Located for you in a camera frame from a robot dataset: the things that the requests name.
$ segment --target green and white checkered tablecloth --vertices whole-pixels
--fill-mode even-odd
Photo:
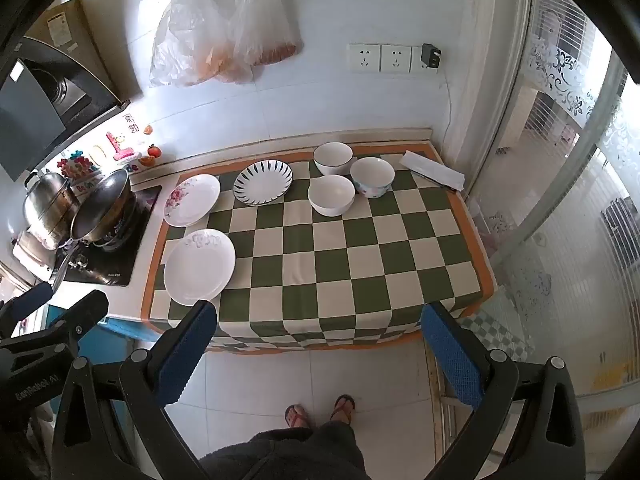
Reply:
[[[231,281],[212,300],[219,313],[213,346],[375,344],[418,330],[424,303],[440,300],[452,310],[479,300],[447,192],[401,166],[400,154],[380,156],[396,168],[392,192],[375,200],[358,194],[337,218],[319,215],[307,199],[310,180],[321,176],[313,161],[290,163],[289,191],[259,207],[234,199],[239,172],[220,175],[222,192],[210,215],[186,229],[169,228],[151,321],[175,326],[188,312],[164,290],[164,262],[180,238],[205,227],[228,233],[236,248]]]

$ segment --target electrical outlet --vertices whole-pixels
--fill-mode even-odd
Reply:
[[[348,45],[349,68],[354,72],[380,72],[380,46]]]
[[[382,46],[381,72],[409,73],[411,66],[411,47],[399,45]]]
[[[434,75],[438,73],[437,68],[430,68],[422,62],[422,47],[411,47],[411,73],[415,75]]]

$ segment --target plate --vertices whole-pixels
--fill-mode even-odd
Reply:
[[[172,300],[193,306],[212,300],[231,279],[236,250],[227,235],[200,229],[180,240],[164,265],[164,286]]]
[[[240,172],[234,182],[234,196],[243,204],[264,205],[287,192],[293,172],[280,160],[261,160]]]
[[[200,174],[179,184],[166,199],[164,220],[173,227],[188,227],[209,213],[220,196],[220,181]]]

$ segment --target hanging plastic bag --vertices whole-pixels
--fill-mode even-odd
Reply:
[[[298,50],[281,0],[236,0],[234,56],[249,65],[277,63]]]
[[[214,0],[171,0],[151,60],[151,86],[191,86],[211,78],[250,82],[251,68],[234,59],[230,24]]]

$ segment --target foot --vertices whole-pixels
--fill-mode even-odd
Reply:
[[[351,424],[351,413],[356,409],[353,399],[349,396],[340,396],[335,401],[335,409],[331,420],[339,420],[345,424]]]
[[[284,413],[284,419],[290,428],[310,428],[309,417],[299,404],[292,404]]]

